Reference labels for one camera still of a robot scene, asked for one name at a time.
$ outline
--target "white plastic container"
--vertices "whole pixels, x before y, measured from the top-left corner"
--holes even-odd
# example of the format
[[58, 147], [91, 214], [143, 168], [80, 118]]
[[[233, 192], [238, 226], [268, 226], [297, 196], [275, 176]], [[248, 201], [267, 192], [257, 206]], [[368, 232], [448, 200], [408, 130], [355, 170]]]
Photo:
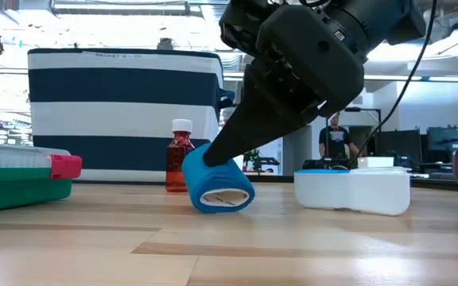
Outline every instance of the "white plastic container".
[[401, 215], [411, 201], [409, 173], [403, 167], [301, 170], [294, 173], [294, 191], [303, 207], [378, 215]]
[[363, 157], [358, 159], [358, 168], [388, 168], [393, 166], [393, 157]]

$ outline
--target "blue lid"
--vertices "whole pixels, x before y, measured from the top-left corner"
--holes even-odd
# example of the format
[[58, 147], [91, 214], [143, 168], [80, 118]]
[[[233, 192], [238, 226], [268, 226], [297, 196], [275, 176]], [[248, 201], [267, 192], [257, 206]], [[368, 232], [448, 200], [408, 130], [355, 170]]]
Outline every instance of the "blue lid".
[[346, 170], [312, 169], [297, 171], [300, 174], [348, 174]]

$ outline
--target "amber bottle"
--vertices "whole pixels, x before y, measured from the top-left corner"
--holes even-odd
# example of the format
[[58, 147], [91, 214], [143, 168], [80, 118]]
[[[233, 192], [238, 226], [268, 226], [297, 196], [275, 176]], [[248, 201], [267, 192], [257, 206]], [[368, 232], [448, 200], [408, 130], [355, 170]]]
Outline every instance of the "amber bottle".
[[182, 164], [183, 159], [194, 149], [190, 141], [192, 121], [188, 119], [173, 120], [173, 142], [167, 147], [167, 167], [165, 189], [170, 192], [185, 192]]

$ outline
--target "white container lid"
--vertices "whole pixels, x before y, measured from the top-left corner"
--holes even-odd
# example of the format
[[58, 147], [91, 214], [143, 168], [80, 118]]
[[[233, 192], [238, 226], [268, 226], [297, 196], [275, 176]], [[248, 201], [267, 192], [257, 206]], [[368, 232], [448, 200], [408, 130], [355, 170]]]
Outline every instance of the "white container lid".
[[173, 120], [173, 132], [186, 131], [192, 132], [192, 120], [188, 119], [174, 119]]
[[51, 168], [50, 154], [70, 155], [66, 150], [0, 145], [0, 168]]

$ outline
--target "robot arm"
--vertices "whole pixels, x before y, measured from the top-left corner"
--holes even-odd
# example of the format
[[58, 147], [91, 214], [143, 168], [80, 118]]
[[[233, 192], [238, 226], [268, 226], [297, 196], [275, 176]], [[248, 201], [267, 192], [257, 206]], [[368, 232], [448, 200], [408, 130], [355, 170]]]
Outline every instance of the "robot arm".
[[313, 9], [231, 0], [219, 23], [222, 41], [254, 60], [246, 66], [241, 103], [204, 154], [206, 165], [345, 108], [363, 89], [370, 51], [384, 40], [400, 44], [425, 35], [412, 1], [331, 0]]

